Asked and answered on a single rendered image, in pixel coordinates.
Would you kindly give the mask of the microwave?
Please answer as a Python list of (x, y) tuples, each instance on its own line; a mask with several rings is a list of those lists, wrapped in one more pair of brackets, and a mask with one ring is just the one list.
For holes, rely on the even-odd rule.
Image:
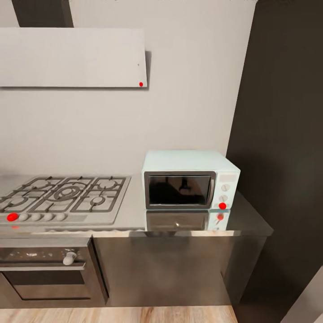
[(148, 150), (144, 208), (230, 209), (240, 169), (216, 150)]

